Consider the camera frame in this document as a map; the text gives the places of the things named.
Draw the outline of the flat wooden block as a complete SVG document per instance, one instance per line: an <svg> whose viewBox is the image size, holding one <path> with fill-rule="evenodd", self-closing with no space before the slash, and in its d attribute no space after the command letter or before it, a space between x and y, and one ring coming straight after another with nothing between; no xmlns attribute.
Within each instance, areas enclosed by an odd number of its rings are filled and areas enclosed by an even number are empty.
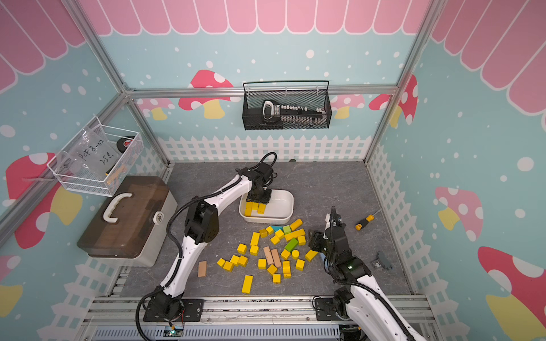
<svg viewBox="0 0 546 341"><path fill-rule="evenodd" d="M198 263L198 277L203 278L206 277L206 271L207 271L207 261L200 261Z"/></svg>

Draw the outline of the natural wooden plank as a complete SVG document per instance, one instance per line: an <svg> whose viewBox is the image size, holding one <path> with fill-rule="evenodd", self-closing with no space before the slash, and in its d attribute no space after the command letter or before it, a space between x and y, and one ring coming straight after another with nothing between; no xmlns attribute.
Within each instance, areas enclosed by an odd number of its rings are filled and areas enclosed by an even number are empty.
<svg viewBox="0 0 546 341"><path fill-rule="evenodd" d="M273 260L273 257L272 257L271 249L269 247L263 247L263 251L264 251L264 256L266 258L266 261L267 261L267 265L268 266L273 265L274 260Z"/></svg>
<svg viewBox="0 0 546 341"><path fill-rule="evenodd" d="M278 253L277 249L271 249L271 255L272 255L274 265L277 268L281 268L282 267L282 262L281 262L281 259L280 259L280 254Z"/></svg>

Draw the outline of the yellow cylinder block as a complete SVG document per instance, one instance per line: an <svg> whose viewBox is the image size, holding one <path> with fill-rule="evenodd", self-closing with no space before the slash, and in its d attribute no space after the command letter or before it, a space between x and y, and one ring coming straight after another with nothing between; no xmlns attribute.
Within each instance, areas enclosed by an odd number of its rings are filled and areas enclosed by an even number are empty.
<svg viewBox="0 0 546 341"><path fill-rule="evenodd" d="M298 228L300 228L302 225L303 225L303 221L301 219L298 219L298 220L294 221L293 223L291 223L289 226L290 226L291 231L295 231Z"/></svg>

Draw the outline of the black tape roll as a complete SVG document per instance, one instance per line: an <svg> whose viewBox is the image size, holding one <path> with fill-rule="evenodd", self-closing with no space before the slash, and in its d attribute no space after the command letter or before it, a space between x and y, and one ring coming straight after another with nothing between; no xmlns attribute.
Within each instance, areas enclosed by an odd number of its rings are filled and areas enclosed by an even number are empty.
<svg viewBox="0 0 546 341"><path fill-rule="evenodd" d="M133 142L135 136L124 136L120 138L117 143L116 147L119 153L125 153L126 150L129 148L131 143Z"/></svg>

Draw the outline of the yellow black screwdriver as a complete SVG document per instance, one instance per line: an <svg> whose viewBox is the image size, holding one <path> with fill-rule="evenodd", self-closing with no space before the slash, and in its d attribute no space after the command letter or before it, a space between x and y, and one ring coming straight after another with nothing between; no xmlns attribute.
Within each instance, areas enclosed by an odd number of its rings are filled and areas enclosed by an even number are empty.
<svg viewBox="0 0 546 341"><path fill-rule="evenodd" d="M355 224L355 229L357 231L361 231L363 228L365 228L369 223L371 223L372 221L374 221L376 219L376 216L381 212L382 210L379 209L377 210L376 212L372 213L372 214L369 214L367 215L366 217L364 217L362 220L359 220L356 224Z"/></svg>

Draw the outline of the large yellow front block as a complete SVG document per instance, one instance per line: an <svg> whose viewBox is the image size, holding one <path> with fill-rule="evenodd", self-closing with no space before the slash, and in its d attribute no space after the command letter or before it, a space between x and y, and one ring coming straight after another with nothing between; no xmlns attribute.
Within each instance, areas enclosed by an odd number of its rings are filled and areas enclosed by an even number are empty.
<svg viewBox="0 0 546 341"><path fill-rule="evenodd" d="M250 294L253 286L253 276L246 275L243 281L242 293Z"/></svg>

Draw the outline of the long yellow block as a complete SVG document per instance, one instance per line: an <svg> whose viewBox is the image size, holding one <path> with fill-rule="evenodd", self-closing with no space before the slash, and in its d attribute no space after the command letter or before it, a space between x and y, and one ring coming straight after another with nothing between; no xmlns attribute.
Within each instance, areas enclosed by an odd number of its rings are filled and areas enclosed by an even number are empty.
<svg viewBox="0 0 546 341"><path fill-rule="evenodd" d="M251 202L247 202L245 204L245 210L244 210L244 216L245 217L251 217L252 216L253 206L254 206L254 203L251 203Z"/></svg>
<svg viewBox="0 0 546 341"><path fill-rule="evenodd" d="M258 214L261 214L261 215L265 214L266 207L267 207L266 204L260 203L260 204L258 205L258 207L257 207L257 213L258 213Z"/></svg>

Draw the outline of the yellow cube block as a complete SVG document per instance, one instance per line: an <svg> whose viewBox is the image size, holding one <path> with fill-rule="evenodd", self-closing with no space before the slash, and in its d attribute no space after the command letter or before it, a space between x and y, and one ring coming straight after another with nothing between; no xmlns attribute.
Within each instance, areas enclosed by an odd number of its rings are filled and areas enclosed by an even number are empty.
<svg viewBox="0 0 546 341"><path fill-rule="evenodd" d="M245 244L239 244L238 248L237 248L237 252L239 254L246 254L247 252L247 245Z"/></svg>

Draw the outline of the yellow arch block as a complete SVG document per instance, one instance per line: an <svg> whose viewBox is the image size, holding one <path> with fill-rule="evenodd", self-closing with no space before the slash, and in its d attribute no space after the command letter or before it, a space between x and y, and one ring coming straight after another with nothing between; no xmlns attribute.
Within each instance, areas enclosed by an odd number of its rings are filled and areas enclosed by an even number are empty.
<svg viewBox="0 0 546 341"><path fill-rule="evenodd" d="M283 261L282 273L284 278L291 278L291 265L290 261Z"/></svg>

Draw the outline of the white plastic tub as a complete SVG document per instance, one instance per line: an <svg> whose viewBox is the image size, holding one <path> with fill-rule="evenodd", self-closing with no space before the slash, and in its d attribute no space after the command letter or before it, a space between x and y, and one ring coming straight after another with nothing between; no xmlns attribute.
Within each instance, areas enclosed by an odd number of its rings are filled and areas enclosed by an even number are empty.
<svg viewBox="0 0 546 341"><path fill-rule="evenodd" d="M247 194L244 194L239 203L239 214L248 223L284 225L287 224L294 212L294 196L287 190L273 190L265 214L253 211L251 217L244 216Z"/></svg>

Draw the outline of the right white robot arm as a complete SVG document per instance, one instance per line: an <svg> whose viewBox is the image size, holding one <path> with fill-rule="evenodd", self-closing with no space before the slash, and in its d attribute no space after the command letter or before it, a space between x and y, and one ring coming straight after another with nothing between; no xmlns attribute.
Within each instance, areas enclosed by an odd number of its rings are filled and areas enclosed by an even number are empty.
<svg viewBox="0 0 546 341"><path fill-rule="evenodd" d="M353 255L336 208L327 215L324 231L311 230L309 247L324 255L324 267L334 283L334 311L363 330L369 340L423 340L381 290L371 270Z"/></svg>

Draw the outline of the right natural wooden plank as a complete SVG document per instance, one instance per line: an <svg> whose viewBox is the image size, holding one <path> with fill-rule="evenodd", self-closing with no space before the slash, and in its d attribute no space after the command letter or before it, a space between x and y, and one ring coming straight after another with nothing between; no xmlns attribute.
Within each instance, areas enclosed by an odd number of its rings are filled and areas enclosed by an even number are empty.
<svg viewBox="0 0 546 341"><path fill-rule="evenodd" d="M281 259L280 259L280 254L278 253L277 249L271 249L271 255L272 255L274 265L277 268L281 268L282 267L282 262L281 262Z"/></svg>

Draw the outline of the small grey metal clip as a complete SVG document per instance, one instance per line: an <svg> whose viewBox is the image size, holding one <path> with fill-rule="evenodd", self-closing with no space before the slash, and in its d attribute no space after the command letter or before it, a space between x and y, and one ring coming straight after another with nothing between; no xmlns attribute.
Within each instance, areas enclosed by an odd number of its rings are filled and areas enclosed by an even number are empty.
<svg viewBox="0 0 546 341"><path fill-rule="evenodd" d="M378 251L376 258L371 262L372 266L376 269L382 268L385 270L392 270L392 262L385 256L383 251Z"/></svg>

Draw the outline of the left natural wooden plank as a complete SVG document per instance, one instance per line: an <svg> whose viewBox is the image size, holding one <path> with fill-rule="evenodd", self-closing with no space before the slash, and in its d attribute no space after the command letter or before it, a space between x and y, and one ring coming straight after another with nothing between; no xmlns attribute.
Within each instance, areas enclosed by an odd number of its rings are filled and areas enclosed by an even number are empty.
<svg viewBox="0 0 546 341"><path fill-rule="evenodd" d="M274 260L273 260L273 257L272 257L271 249L269 247L263 247L263 251L264 251L264 256L266 258L266 261L267 261L267 265L268 266L273 265Z"/></svg>

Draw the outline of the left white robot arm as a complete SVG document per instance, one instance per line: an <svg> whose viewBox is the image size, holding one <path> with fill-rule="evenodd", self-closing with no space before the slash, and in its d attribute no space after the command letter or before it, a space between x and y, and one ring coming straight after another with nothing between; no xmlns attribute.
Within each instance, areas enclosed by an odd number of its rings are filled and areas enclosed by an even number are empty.
<svg viewBox="0 0 546 341"><path fill-rule="evenodd" d="M169 219L166 236L176 245L178 254L162 282L137 304L135 325L143 340L149 337L141 326L141 310L151 311L168 323L182 317L182 296L190 272L204 247L218 235L220 214L243 195L253 203L269 203L272 197L269 186L276 178L273 170L276 161L275 152L266 153L254 166L237 169L236 176L220 189L183 204Z"/></svg>

